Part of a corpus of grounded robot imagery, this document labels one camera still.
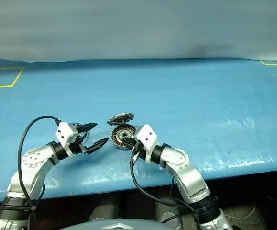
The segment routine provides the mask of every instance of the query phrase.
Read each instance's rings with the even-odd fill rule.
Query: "white cable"
[[[267,199],[269,199],[269,200],[275,200],[275,201],[277,201],[277,199],[274,199],[274,198],[271,198],[271,197],[265,196],[265,198],[267,198]]]
[[[242,218],[239,218],[239,217],[232,217],[232,216],[229,216],[229,215],[225,215],[226,217],[229,217],[229,218],[233,218],[233,219],[247,219],[249,216],[251,216],[254,211],[255,211],[255,208],[256,208],[256,201],[254,201],[254,207],[253,207],[253,210],[250,212],[250,214],[248,216],[245,216],[245,217],[242,217]]]

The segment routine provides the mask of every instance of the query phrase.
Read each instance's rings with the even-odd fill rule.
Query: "black wire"
[[[173,183],[174,183],[175,178],[172,177],[172,181],[171,181],[171,185],[170,185],[170,189],[169,189],[169,198],[173,199],[176,202],[181,203],[182,205],[186,206],[188,209],[190,209],[192,212],[194,212],[195,210],[189,205],[187,204],[184,200],[175,198],[172,196],[172,188],[173,188]]]
[[[185,206],[187,206],[192,212],[195,212],[195,210],[189,205],[187,204],[184,200],[181,200],[181,199],[178,199],[178,198],[175,198],[172,196],[172,188],[173,188],[173,184],[174,184],[174,177],[172,177],[172,181],[171,181],[171,185],[170,185],[170,189],[169,189],[169,197],[173,200],[175,200],[176,202],[179,202],[179,203],[182,203],[184,204]],[[183,214],[176,214],[170,218],[167,218],[165,219],[162,223],[166,223],[174,218],[177,218],[177,217],[180,217],[180,216],[183,216],[185,215],[186,213],[183,213]],[[200,219],[199,219],[199,216],[196,215],[196,214],[193,214],[193,218],[195,220],[195,222],[197,223],[197,230],[200,230],[201,229],[201,226],[200,226]]]
[[[40,194],[40,196],[38,197],[36,203],[35,203],[35,206],[38,205],[38,203],[40,202],[40,200],[43,198],[43,195],[44,195],[44,191],[46,190],[46,185],[43,184],[43,190],[42,190],[42,193]]]
[[[24,142],[24,139],[25,137],[27,136],[27,133],[29,131],[29,129],[31,128],[31,126],[41,120],[41,119],[45,119],[45,118],[51,118],[53,120],[55,120],[55,122],[57,124],[59,124],[60,120],[54,116],[40,116],[36,119],[34,119],[28,126],[27,128],[25,129],[25,131],[23,132],[23,135],[22,135],[22,138],[20,140],[20,143],[19,143],[19,147],[18,147],[18,158],[17,158],[17,166],[18,166],[18,177],[19,177],[19,184],[20,184],[20,187],[25,195],[25,198],[27,199],[27,202],[29,204],[30,207],[33,207],[34,204],[32,202],[32,200],[30,199],[29,197],[29,194],[28,194],[28,191],[27,189],[24,187],[24,184],[23,184],[23,180],[22,180],[22,146],[23,146],[23,142]],[[34,221],[35,221],[35,225],[36,225],[36,229],[37,230],[40,230],[39,228],[39,225],[38,225],[38,221],[37,221],[37,216],[36,216],[36,212],[34,210],[31,210],[31,215],[32,217],[34,218]]]
[[[87,136],[87,132],[88,132],[88,131],[86,131],[82,137],[80,137],[80,135],[79,135],[79,133],[78,133],[77,140],[73,143],[73,145],[75,145],[75,143],[77,143],[77,142],[79,142],[79,141],[84,140],[85,137]]]
[[[188,212],[176,214],[174,216],[171,216],[171,217],[165,219],[164,221],[162,221],[162,223],[165,224],[165,223],[167,223],[168,221],[170,221],[170,220],[172,220],[174,218],[178,218],[178,217],[181,217],[181,216],[186,215],[186,214],[188,214]]]
[[[150,193],[146,192],[137,182],[136,178],[135,178],[135,175],[134,175],[134,171],[133,171],[133,159],[134,159],[134,154],[132,154],[131,156],[131,160],[130,160],[130,171],[131,171],[131,176],[132,176],[132,179],[133,179],[133,182],[135,184],[135,186],[138,188],[139,191],[141,191],[143,194],[145,194],[147,197],[157,201],[158,203],[161,203],[163,205],[167,205],[167,206],[171,206],[171,207],[177,207],[177,208],[185,208],[187,209],[188,207],[187,206],[184,206],[184,205],[178,205],[178,204],[173,204],[173,203],[170,203],[170,202],[167,202],[165,200],[161,200],[153,195],[151,195]]]

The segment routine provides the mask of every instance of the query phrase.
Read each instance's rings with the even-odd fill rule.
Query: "blue tabletop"
[[[0,88],[0,201],[17,170],[21,135],[42,115],[97,122],[85,141],[90,145],[110,136],[108,118],[132,112],[130,124],[150,124],[161,143],[184,149],[205,179],[277,170],[277,66],[223,58],[0,60],[0,85],[9,85]],[[40,121],[23,152],[55,140],[55,132],[53,121]],[[110,141],[91,155],[65,159],[49,172],[44,197],[134,188],[129,160],[130,152]],[[143,186],[171,182],[165,170],[142,160],[134,171]]]

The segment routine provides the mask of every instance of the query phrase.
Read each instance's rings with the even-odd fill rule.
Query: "gray backdrop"
[[[277,0],[0,0],[0,58],[277,60]]]

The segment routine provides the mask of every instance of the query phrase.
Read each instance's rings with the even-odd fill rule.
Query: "metal gear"
[[[133,138],[137,129],[129,124],[117,126],[111,133],[111,140],[114,145],[120,149],[127,150],[128,148],[121,141],[122,138]]]
[[[122,113],[117,114],[116,116],[111,117],[107,123],[110,126],[116,126],[116,125],[124,125],[125,123],[131,121],[134,118],[134,114],[132,113]]]

